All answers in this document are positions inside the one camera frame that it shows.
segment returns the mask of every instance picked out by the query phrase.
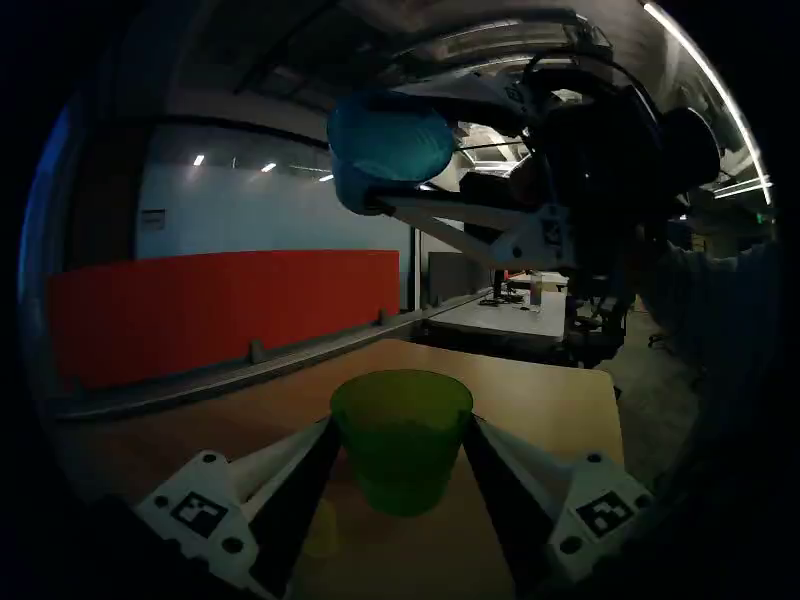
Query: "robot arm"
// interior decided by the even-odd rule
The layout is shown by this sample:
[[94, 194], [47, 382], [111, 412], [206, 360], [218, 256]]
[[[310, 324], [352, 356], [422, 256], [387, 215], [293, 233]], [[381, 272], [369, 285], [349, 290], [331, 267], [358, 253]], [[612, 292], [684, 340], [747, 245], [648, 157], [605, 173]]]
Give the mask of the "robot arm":
[[[651, 501], [601, 453], [564, 464], [474, 415], [463, 444], [520, 598], [586, 577], [619, 551]], [[285, 598], [339, 445], [328, 417], [236, 461], [206, 450], [136, 512], [212, 575]]]
[[[340, 201], [359, 214], [400, 219], [493, 268], [608, 275], [637, 225], [663, 228], [685, 212], [676, 196], [713, 180], [719, 153], [699, 115], [659, 113], [613, 61], [593, 57], [622, 70], [630, 86], [587, 71], [536, 68], [553, 53], [585, 54], [542, 53], [520, 81], [472, 73], [342, 101], [328, 126]], [[553, 92], [562, 89], [580, 100], [560, 100]], [[525, 168], [536, 172], [524, 191], [533, 202], [515, 201], [501, 177], [491, 177], [489, 194], [463, 185], [459, 193], [418, 189], [449, 163], [459, 121], [520, 137], [531, 153]], [[486, 244], [439, 218], [488, 226], [499, 237]]]

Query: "green cup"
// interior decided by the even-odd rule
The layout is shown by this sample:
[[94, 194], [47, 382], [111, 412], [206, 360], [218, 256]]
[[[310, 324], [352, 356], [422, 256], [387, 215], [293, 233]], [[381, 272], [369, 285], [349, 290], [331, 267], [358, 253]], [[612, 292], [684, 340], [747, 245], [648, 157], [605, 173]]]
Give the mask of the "green cup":
[[444, 494], [472, 394], [438, 373], [377, 371], [340, 386], [331, 411], [370, 506], [413, 517]]

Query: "floor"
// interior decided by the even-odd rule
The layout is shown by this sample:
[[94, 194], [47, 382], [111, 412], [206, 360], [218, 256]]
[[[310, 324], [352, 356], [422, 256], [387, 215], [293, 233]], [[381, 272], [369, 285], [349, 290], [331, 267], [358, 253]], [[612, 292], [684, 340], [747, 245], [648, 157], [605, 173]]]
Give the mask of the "floor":
[[622, 390], [617, 404], [626, 469], [651, 488], [675, 459], [699, 402], [690, 388], [697, 372], [664, 349], [647, 347], [658, 331], [647, 313], [630, 313], [625, 345], [597, 367]]

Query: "table top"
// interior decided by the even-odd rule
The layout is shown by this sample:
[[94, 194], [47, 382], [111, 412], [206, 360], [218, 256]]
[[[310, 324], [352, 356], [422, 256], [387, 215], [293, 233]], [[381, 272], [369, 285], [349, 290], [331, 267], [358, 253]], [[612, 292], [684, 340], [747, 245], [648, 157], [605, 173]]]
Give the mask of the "table top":
[[439, 313], [429, 319], [437, 325], [446, 325], [462, 331], [517, 335], [526, 338], [544, 338], [559, 342], [564, 337], [567, 296], [561, 292], [542, 292], [542, 309], [521, 310], [528, 306], [529, 291], [520, 290], [523, 301], [518, 304], [484, 306], [473, 300], [456, 308]]
[[[613, 385], [601, 371], [503, 360], [382, 340], [273, 381], [160, 413], [95, 424], [62, 424], [55, 442], [68, 477], [84, 493], [140, 501], [197, 452], [234, 460], [328, 413], [345, 381], [382, 369], [456, 377], [474, 412], [565, 459], [592, 450], [622, 464]], [[463, 451], [441, 503], [413, 519], [372, 510], [342, 453], [324, 497], [336, 512], [339, 550], [301, 554], [295, 598], [512, 598], [508, 568]]]
[[[530, 283], [531, 276], [526, 273], [520, 273], [508, 278], [509, 281], [522, 281]], [[555, 271], [542, 271], [542, 283], [554, 283], [555, 285], [567, 285], [569, 277], [564, 277], [561, 273]]]

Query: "red panel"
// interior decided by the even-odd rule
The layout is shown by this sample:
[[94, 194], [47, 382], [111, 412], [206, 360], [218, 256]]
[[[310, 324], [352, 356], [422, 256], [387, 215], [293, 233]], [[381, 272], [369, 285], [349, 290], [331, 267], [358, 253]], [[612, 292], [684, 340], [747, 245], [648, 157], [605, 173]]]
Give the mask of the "red panel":
[[389, 250], [197, 254], [50, 279], [61, 375], [87, 388], [163, 377], [397, 314]]

